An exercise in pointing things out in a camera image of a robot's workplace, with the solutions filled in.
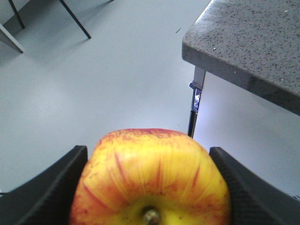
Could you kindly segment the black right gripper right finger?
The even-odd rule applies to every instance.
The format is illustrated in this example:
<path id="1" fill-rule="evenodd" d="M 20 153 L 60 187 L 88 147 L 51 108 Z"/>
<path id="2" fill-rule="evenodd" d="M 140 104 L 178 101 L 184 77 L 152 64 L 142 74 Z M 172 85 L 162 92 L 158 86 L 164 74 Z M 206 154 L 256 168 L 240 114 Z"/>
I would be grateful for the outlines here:
<path id="1" fill-rule="evenodd" d="M 300 201 L 267 183 L 220 147 L 209 152 L 231 196 L 233 225 L 298 225 Z"/>

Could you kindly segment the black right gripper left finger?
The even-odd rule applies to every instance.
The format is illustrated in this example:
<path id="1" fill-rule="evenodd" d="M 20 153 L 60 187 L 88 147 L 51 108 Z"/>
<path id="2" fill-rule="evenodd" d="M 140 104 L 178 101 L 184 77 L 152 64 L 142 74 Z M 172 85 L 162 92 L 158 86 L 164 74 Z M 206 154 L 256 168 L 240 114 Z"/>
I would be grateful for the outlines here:
<path id="1" fill-rule="evenodd" d="M 45 171 L 0 198 L 2 225 L 67 225 L 75 190 L 88 160 L 75 146 Z"/>

